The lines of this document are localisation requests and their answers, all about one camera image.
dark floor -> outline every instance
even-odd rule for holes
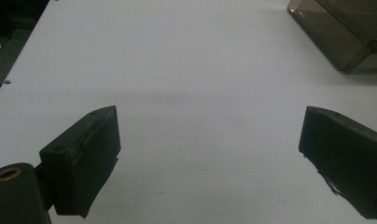
[[[8,84],[6,76],[19,57],[32,30],[16,29],[11,38],[0,37],[0,87]]]

gray translucent box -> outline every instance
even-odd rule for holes
[[[336,68],[377,74],[377,0],[291,0],[287,8]]]

plastic container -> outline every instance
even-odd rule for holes
[[[377,0],[291,0],[287,8],[337,69],[377,74]]]

white surface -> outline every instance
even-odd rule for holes
[[[0,90],[0,167],[116,105],[114,173],[53,223],[370,223],[298,144],[307,105],[377,131],[377,77],[335,71],[287,4],[51,1]]]

white tabletop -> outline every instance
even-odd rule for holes
[[[50,1],[0,90],[0,167],[116,105],[119,162],[53,223],[377,223],[298,151],[305,106],[377,131],[377,76],[343,76],[288,0]]]

